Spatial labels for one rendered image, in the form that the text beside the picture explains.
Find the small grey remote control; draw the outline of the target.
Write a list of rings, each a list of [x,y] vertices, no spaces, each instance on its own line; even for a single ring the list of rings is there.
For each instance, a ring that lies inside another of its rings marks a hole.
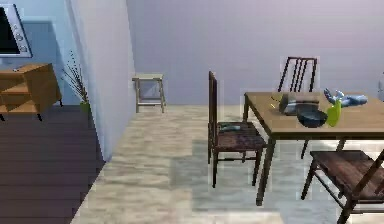
[[[219,125],[219,130],[220,131],[237,131],[241,129],[241,126],[239,125],[230,125],[230,124],[220,124]]]

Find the dark wooden dining chair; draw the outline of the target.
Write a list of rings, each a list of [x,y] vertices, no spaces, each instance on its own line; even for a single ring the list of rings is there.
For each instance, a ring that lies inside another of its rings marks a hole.
[[[287,84],[287,93],[302,95],[305,74],[308,73],[308,91],[312,92],[314,88],[317,63],[318,60],[316,58],[289,56],[285,62],[277,91],[282,92],[285,82],[289,81]]]
[[[384,213],[384,209],[356,209],[358,204],[384,204],[384,149],[376,159],[362,150],[311,151],[312,161],[301,199],[313,177],[341,208],[337,224],[346,224],[351,214]]]
[[[209,80],[209,114],[208,114],[208,163],[212,163],[212,187],[216,187],[217,168],[220,161],[254,161],[252,185],[256,185],[263,149],[267,143],[252,122],[219,122],[218,81],[212,71]],[[220,124],[241,126],[237,131],[220,131]]]

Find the small pale wooden stool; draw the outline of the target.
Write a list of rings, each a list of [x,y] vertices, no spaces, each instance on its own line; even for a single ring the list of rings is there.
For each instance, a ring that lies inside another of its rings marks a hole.
[[[163,85],[164,75],[160,73],[136,73],[132,77],[136,93],[136,112],[140,111],[141,106],[157,106],[161,107],[161,112],[165,112],[166,100]],[[159,96],[158,97],[142,97],[141,96],[141,82],[153,81],[158,84]]]

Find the twig plant in green pot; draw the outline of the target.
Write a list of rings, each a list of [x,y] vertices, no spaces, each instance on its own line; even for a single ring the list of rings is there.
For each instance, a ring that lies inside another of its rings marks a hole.
[[[91,106],[88,98],[88,92],[82,76],[81,65],[77,62],[73,51],[69,52],[70,59],[67,61],[66,67],[62,69],[64,73],[63,80],[66,80],[68,85],[79,97],[80,109],[87,115],[91,114]]]

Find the dark blue bowl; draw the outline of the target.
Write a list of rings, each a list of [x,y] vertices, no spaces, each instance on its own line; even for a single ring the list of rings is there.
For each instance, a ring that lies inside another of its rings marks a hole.
[[[326,113],[316,111],[300,111],[297,114],[298,121],[305,127],[318,128],[321,127],[327,120],[328,116]]]

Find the blue hand statue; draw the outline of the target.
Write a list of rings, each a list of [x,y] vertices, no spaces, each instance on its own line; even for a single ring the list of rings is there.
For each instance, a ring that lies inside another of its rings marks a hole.
[[[341,107],[360,106],[368,102],[368,97],[365,95],[346,95],[342,91],[336,90],[334,94],[328,88],[323,90],[323,93],[331,105],[335,105],[337,101],[341,103]]]

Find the brown wooden dining table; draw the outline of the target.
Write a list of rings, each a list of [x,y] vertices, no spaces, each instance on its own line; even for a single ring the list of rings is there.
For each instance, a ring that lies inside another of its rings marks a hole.
[[[285,116],[272,104],[277,92],[246,92],[244,94],[243,120],[252,110],[268,135],[262,174],[256,196],[256,205],[263,204],[270,167],[277,140],[339,140],[337,150],[343,149],[347,140],[384,140],[384,102],[370,97],[363,106],[352,106],[341,110],[335,127],[306,128],[294,116]]]

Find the orange wooden tv stand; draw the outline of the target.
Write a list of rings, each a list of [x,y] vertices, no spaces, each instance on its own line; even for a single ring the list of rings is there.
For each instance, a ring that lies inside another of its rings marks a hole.
[[[56,102],[63,106],[51,63],[32,63],[0,70],[1,121],[4,121],[4,114],[36,114],[42,120],[41,113]]]

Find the silver framed television set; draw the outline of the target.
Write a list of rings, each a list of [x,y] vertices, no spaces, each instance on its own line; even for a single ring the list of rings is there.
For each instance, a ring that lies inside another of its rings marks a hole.
[[[0,3],[0,58],[31,58],[32,51],[15,4]]]

